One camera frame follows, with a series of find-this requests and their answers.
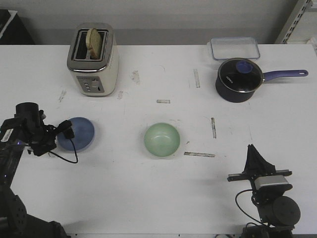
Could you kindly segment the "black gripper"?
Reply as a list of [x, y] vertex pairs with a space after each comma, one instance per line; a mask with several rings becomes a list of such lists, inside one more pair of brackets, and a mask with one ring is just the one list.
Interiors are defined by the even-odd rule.
[[[248, 175], [253, 170], [259, 174], [265, 175]], [[286, 191], [292, 189], [286, 177], [292, 175], [290, 170], [277, 170], [275, 165], [267, 162], [257, 151], [253, 144], [248, 145], [247, 159], [244, 167], [244, 173], [229, 174], [227, 181], [248, 180], [251, 184], [252, 192], [256, 198], [278, 198]]]
[[63, 133], [66, 139], [75, 137], [72, 122], [65, 120], [56, 128], [51, 124], [44, 124], [43, 110], [39, 110], [36, 103], [25, 102], [15, 106], [15, 118], [19, 119], [25, 143], [36, 156], [41, 156], [56, 148], [56, 135]]

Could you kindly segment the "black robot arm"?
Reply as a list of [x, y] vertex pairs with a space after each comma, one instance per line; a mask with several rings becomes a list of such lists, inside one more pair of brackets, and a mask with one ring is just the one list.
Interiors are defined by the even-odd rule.
[[242, 213], [253, 220], [242, 230], [242, 238], [292, 238], [292, 230], [301, 217], [298, 204], [284, 195], [293, 188], [286, 177], [290, 170], [277, 170], [267, 162], [253, 144], [248, 145], [245, 167], [240, 174], [229, 174], [227, 180], [250, 182], [251, 202], [256, 206], [259, 218]]
[[36, 103], [16, 105], [13, 118], [0, 127], [0, 236], [2, 238], [66, 238], [62, 225], [29, 215], [11, 184], [24, 150], [41, 156], [56, 148], [56, 137], [63, 133], [74, 138], [72, 123], [65, 120], [57, 127], [45, 125], [45, 114]]

